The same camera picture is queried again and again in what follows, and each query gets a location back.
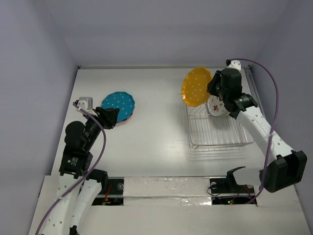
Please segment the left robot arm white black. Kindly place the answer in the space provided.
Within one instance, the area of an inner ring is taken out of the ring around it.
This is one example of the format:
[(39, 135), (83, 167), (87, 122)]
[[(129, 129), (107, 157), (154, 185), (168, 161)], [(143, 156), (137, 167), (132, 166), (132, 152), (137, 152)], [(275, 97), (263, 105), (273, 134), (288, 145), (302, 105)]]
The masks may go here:
[(99, 193), (108, 189), (108, 174), (91, 164), (90, 150), (99, 134), (117, 123), (118, 108), (97, 107), (91, 112), (75, 105), (87, 122), (67, 125), (55, 202), (41, 219), (37, 235), (77, 235)]

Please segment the blue dotted plate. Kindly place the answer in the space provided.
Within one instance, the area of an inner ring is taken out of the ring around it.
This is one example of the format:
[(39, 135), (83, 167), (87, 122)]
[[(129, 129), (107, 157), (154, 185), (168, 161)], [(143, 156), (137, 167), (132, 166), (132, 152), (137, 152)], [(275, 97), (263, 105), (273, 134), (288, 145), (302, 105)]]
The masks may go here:
[(135, 100), (133, 96), (127, 92), (114, 92), (107, 95), (101, 103), (103, 109), (119, 109), (117, 122), (127, 120), (134, 112)]

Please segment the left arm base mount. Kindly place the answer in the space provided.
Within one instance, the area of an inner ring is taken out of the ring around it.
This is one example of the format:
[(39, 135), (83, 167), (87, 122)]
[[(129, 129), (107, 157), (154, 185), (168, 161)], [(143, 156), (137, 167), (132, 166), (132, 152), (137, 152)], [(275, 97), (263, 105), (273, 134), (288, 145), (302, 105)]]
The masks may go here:
[(124, 178), (109, 178), (108, 186), (94, 199), (93, 206), (122, 206), (124, 205)]

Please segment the pink dotted plate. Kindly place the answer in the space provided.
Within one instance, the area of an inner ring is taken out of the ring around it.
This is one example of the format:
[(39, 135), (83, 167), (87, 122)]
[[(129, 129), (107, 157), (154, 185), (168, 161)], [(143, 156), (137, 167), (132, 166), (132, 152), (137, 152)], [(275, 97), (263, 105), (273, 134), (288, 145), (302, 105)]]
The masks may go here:
[(133, 113), (132, 113), (128, 118), (126, 118), (126, 119), (124, 119), (124, 120), (121, 120), (121, 121), (117, 121), (116, 124), (118, 124), (118, 123), (123, 123), (123, 122), (129, 120), (129, 119), (132, 117), (132, 115), (133, 115)]

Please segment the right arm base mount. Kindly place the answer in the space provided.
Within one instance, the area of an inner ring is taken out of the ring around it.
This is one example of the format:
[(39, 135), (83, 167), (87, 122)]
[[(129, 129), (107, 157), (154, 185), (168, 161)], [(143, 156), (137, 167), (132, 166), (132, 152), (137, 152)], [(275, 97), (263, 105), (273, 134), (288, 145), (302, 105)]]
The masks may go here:
[(234, 172), (244, 166), (229, 170), (224, 178), (210, 178), (207, 193), (211, 196), (212, 205), (256, 205), (253, 186), (237, 184)]

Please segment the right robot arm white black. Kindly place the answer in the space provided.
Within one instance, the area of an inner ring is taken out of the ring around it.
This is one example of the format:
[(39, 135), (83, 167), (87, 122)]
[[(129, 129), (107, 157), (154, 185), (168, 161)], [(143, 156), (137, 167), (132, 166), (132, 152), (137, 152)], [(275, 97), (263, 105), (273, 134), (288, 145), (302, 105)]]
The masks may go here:
[(303, 151), (295, 151), (273, 131), (254, 98), (242, 92), (242, 76), (235, 68), (215, 72), (207, 91), (223, 102), (229, 115), (252, 136), (265, 156), (258, 172), (261, 186), (274, 193), (302, 180), (307, 163)]

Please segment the yellow dotted plate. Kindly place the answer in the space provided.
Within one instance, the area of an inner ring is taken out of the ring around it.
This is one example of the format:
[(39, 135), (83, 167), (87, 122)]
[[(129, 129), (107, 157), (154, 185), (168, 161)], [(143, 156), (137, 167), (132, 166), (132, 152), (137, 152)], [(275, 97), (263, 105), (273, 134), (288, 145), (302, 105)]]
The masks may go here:
[(190, 107), (198, 107), (206, 103), (210, 97), (207, 85), (212, 75), (205, 67), (196, 67), (187, 73), (181, 87), (181, 99)]

